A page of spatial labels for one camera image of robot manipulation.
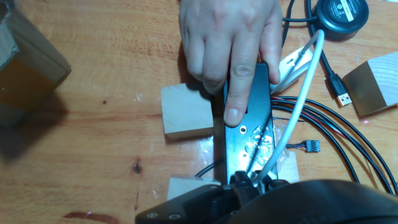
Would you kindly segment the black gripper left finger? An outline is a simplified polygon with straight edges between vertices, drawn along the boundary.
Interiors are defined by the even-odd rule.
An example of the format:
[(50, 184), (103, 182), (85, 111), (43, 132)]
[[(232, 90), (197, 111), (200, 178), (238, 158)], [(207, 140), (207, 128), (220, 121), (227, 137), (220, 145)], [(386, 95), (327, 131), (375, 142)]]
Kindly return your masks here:
[(259, 190), (245, 171), (237, 171), (229, 185), (203, 185), (136, 215), (136, 224), (227, 223)]

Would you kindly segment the person's hand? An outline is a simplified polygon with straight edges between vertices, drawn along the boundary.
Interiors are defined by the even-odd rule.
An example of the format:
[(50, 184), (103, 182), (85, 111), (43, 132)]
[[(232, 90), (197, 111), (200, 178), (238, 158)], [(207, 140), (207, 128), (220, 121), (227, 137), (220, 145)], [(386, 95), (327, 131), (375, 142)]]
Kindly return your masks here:
[(238, 126), (245, 115), (256, 63), (280, 82), (283, 13), (278, 0), (181, 0), (179, 27), (187, 70), (215, 95), (229, 90), (224, 122)]

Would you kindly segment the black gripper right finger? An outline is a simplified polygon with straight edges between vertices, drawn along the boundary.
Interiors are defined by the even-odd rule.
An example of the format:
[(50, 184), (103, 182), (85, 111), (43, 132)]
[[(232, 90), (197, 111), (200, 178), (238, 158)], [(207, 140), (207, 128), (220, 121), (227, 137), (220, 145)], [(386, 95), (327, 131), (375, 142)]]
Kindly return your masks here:
[(397, 196), (345, 180), (256, 184), (260, 194), (221, 223), (397, 223)]

